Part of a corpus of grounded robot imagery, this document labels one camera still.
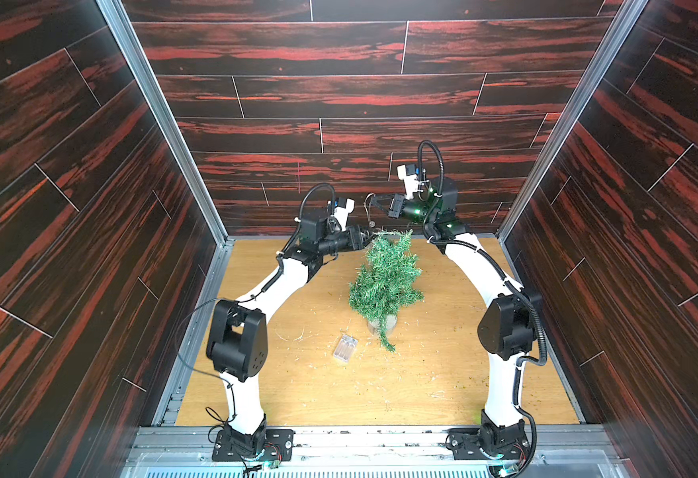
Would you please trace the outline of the small green christmas tree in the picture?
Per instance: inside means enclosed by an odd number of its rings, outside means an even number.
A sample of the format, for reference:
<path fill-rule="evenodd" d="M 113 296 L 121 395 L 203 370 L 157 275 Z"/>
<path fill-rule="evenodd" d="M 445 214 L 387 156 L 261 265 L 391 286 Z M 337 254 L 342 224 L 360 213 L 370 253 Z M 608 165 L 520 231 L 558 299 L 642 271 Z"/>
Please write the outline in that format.
<path fill-rule="evenodd" d="M 398 316 L 402 308 L 424 300 L 422 291 L 414 287 L 422 270 L 418 255 L 411 252 L 412 240 L 412 230 L 384 231 L 369 246 L 366 263 L 358 269 L 349 292 L 349 306 L 367 323 Z M 382 333 L 378 339 L 388 352 L 396 352 L 389 335 Z"/>

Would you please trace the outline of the white string lights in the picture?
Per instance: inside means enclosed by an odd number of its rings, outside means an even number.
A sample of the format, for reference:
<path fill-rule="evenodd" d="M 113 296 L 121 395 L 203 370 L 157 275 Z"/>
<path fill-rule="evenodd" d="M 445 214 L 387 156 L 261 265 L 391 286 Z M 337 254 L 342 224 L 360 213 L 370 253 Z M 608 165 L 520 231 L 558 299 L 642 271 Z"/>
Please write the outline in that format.
<path fill-rule="evenodd" d="M 369 230 L 370 230 L 374 235 L 378 235 L 378 234 L 381 234 L 382 232 L 384 232 L 385 229 L 384 229 L 384 226 L 383 226 L 383 225 L 378 225 L 378 224 L 376 223 L 376 221 L 374 221 L 374 219 L 373 219 L 373 217 L 372 217 L 371 211 L 372 211 L 372 210 L 378 210 L 378 211 L 381 211 L 382 213 L 385 213 L 385 211 L 382 211 L 382 210 L 380 210 L 380 209 L 378 209 L 378 208 L 375 208 L 375 207 L 372 207 L 372 206 L 368 205 L 368 196 L 369 196 L 371 193 L 374 193 L 374 192 L 370 192 L 370 193 L 368 193 L 368 194 L 366 195 L 366 197 L 365 197 L 365 199 L 364 199 L 364 201 L 363 201 L 363 207 L 364 207 L 364 211 L 365 211 L 365 214 L 366 214 L 366 219 L 367 219 L 367 222 L 368 222 L 368 228 L 369 228 Z"/>

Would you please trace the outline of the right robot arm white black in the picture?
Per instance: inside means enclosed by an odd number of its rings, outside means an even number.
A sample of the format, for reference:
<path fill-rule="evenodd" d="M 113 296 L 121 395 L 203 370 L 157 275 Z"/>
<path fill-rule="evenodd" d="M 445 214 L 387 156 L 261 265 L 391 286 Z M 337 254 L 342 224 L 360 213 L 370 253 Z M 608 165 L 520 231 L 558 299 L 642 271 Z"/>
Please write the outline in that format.
<path fill-rule="evenodd" d="M 370 205 L 392 219 L 422 227 L 426 242 L 454 262 L 482 298 L 486 311 L 477 336 L 489 362 L 488 396 L 481 411 L 476 442 L 490 459 L 514 460 L 522 469 L 536 450 L 536 421 L 521 406 L 526 364 L 545 366 L 548 344 L 540 323 L 541 297 L 508 276 L 476 234 L 456 217 L 456 187 L 418 177 L 405 179 L 403 194 L 372 195 Z"/>

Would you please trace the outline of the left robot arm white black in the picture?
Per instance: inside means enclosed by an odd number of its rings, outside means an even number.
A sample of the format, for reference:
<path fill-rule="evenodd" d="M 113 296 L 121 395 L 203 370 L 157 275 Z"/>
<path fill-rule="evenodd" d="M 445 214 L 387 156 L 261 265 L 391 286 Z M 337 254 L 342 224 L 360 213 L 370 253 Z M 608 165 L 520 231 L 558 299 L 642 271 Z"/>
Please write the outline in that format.
<path fill-rule="evenodd" d="M 372 234 L 348 223 L 355 201 L 341 197 L 299 214 L 297 229 L 275 255 L 276 269 L 247 294 L 215 305 L 205 354 L 225 383 L 229 416 L 217 448 L 253 460 L 264 450 L 266 415 L 258 375 L 268 356 L 268 323 L 323 267 L 327 256 L 361 251 Z"/>

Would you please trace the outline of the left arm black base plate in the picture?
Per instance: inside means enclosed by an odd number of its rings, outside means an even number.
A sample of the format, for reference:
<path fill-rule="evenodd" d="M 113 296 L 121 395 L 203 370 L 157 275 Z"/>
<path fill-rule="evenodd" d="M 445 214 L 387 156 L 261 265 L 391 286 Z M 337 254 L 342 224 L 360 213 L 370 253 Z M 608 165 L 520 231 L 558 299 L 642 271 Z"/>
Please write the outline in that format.
<path fill-rule="evenodd" d="M 267 428 L 254 434 L 242 434 L 230 427 L 219 431 L 213 444 L 213 462 L 290 461 L 295 431 L 286 428 Z"/>

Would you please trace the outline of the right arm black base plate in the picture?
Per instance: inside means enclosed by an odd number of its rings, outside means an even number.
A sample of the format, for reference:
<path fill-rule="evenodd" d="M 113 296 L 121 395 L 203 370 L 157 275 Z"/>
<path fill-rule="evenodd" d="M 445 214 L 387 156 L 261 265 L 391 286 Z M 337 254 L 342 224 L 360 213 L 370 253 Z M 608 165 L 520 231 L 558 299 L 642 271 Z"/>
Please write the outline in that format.
<path fill-rule="evenodd" d="M 522 422 L 512 426 L 452 428 L 444 445 L 455 460 L 525 461 L 534 452 Z"/>

